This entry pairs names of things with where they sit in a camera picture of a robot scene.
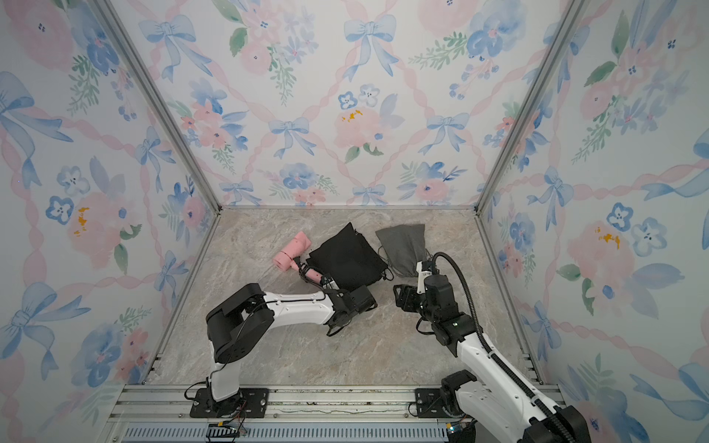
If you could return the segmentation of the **grey drawstring pouch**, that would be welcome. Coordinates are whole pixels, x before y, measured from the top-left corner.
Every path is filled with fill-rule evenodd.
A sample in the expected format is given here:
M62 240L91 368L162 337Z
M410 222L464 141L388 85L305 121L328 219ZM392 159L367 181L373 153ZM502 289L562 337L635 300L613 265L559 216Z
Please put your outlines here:
M390 268L399 276L417 277L417 264L428 259L424 224L400 224L380 229L376 236Z

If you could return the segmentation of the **pink hair dryer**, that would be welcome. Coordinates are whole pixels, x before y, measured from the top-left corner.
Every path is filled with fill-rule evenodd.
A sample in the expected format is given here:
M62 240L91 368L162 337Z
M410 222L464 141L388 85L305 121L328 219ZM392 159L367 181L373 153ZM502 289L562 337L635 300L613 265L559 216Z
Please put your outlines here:
M297 233L273 258L273 265L280 271L294 269L299 276L309 284L325 289L338 289L334 279L328 274L322 274L316 268L302 260L302 256L312 246L311 240L304 232Z

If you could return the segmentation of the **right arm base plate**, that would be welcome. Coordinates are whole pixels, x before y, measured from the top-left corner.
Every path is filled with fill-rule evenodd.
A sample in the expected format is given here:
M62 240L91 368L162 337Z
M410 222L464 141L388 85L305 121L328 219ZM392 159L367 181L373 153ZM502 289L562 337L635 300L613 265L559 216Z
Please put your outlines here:
M409 413L416 418L474 420L470 412L463 410L462 393L462 389L445 387L414 389L415 400L410 403Z

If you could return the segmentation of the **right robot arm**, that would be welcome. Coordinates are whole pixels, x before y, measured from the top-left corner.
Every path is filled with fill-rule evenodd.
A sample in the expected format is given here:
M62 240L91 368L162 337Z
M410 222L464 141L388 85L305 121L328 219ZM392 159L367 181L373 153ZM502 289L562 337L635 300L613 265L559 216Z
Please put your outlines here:
M465 366L441 380L439 393L417 396L417 416L469 418L500 442L589 442L590 431L574 407L561 407L511 365L489 342L474 317L459 310L442 274L419 286L393 287L395 304L419 315L430 334Z

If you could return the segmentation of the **plain black pouch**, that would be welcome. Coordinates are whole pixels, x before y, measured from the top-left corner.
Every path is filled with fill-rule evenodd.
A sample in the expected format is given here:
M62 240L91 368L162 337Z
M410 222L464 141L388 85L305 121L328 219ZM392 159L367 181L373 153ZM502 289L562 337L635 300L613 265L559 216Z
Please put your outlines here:
M352 292L384 277L387 263L352 223L309 253L306 263L329 275L339 288Z

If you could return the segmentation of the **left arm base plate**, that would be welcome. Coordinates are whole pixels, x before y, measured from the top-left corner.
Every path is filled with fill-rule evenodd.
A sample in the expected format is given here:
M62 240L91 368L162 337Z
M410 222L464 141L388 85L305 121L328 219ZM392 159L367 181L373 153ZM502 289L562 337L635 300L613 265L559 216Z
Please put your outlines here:
M222 401L212 398L208 388L198 389L189 412L190 418L263 418L270 391L265 388L240 389L236 395Z

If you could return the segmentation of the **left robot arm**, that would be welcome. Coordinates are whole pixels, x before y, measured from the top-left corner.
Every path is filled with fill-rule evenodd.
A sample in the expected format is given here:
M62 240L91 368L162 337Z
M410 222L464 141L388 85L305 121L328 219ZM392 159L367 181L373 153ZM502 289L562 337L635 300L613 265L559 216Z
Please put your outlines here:
M377 306L366 286L352 292L325 288L307 295L281 295L265 292L258 284L245 285L206 317L213 358L210 395L222 402L238 394L241 360L269 330L314 324L326 326L332 336Z

